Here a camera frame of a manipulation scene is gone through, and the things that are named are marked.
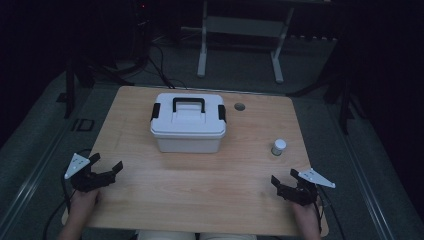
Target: wooden table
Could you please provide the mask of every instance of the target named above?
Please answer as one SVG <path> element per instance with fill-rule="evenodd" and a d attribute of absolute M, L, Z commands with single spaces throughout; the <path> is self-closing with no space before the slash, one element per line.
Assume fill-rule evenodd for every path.
<path fill-rule="evenodd" d="M 227 132 L 214 154 L 161 153 L 150 132 L 162 92 L 213 93 L 224 99 Z M 246 106 L 244 111 L 234 108 Z M 271 153 L 283 138 L 281 156 Z M 92 153 L 94 172 L 123 161 L 116 183 L 102 190 L 88 226 L 183 232 L 298 235 L 290 204 L 276 195 L 271 175 L 290 186 L 290 169 L 310 168 L 289 98 L 243 93 L 121 87 Z M 322 235 L 328 226 L 322 221 Z"/>

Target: person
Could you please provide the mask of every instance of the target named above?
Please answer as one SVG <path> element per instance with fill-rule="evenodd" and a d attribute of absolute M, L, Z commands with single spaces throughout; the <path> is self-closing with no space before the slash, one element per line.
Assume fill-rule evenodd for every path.
<path fill-rule="evenodd" d="M 71 199 L 71 210 L 68 219 L 58 236 L 58 240 L 80 239 L 84 226 L 90 219 L 94 206 L 99 199 L 99 189 L 87 193 L 75 191 Z M 291 202 L 291 206 L 303 238 L 305 240 L 321 239 L 314 205 L 301 206 Z"/>

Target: white box body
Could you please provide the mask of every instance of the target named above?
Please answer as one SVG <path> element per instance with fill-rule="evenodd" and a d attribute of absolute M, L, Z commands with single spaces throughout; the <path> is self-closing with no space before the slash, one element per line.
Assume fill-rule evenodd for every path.
<path fill-rule="evenodd" d="M 216 94 L 161 93 L 150 130 L 161 152 L 218 152 L 226 132 L 224 101 Z"/>

